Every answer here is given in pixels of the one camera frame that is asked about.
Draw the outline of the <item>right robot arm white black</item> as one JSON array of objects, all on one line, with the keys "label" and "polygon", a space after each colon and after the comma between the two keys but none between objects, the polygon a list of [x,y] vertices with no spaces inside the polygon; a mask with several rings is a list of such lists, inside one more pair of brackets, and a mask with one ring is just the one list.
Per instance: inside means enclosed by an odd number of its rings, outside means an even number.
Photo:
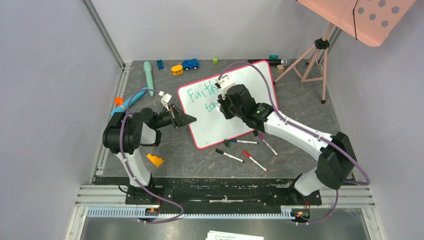
[{"label": "right robot arm white black", "polygon": [[218,95],[217,101],[227,120],[237,117],[249,128],[279,137],[317,160],[315,168],[291,184],[288,196],[295,204],[302,204],[310,194],[324,187],[340,189],[355,166],[347,135],[328,135],[293,121],[272,105],[256,102],[243,84],[231,86]]}]

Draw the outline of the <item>pink framed whiteboard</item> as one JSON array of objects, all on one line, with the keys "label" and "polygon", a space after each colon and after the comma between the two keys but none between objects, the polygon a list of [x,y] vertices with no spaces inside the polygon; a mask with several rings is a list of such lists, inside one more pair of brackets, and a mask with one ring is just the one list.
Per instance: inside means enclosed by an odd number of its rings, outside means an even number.
[{"label": "pink framed whiteboard", "polygon": [[[277,102],[271,67],[266,61],[255,62],[253,66],[240,66],[227,71],[226,75],[236,84],[245,85],[257,103]],[[221,90],[215,86],[218,77],[216,74],[180,86],[177,90],[183,112],[197,119],[189,124],[189,129],[198,149],[253,131],[241,119],[225,119],[220,112],[217,99]]]}]

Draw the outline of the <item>green marker cap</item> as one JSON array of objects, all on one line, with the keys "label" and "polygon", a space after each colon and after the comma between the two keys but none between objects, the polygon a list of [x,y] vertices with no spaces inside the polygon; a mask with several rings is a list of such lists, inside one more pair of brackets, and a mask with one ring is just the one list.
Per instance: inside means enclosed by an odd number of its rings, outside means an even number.
[{"label": "green marker cap", "polygon": [[227,148],[229,148],[229,147],[231,146],[231,143],[230,143],[230,141],[229,141],[229,140],[225,139],[225,140],[224,140],[224,145],[225,145]]}]

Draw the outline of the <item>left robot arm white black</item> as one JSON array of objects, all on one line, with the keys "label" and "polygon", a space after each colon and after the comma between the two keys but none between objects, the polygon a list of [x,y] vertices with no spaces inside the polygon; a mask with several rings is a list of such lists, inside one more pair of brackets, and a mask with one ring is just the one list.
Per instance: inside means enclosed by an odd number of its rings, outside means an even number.
[{"label": "left robot arm white black", "polygon": [[118,157],[128,179],[101,177],[96,183],[115,185],[120,191],[127,187],[126,195],[139,198],[145,204],[153,203],[157,190],[150,184],[152,175],[144,164],[140,147],[159,146],[161,128],[179,129],[196,121],[196,117],[184,113],[175,104],[164,107],[159,113],[148,107],[134,113],[114,113],[102,134],[102,143]]}]

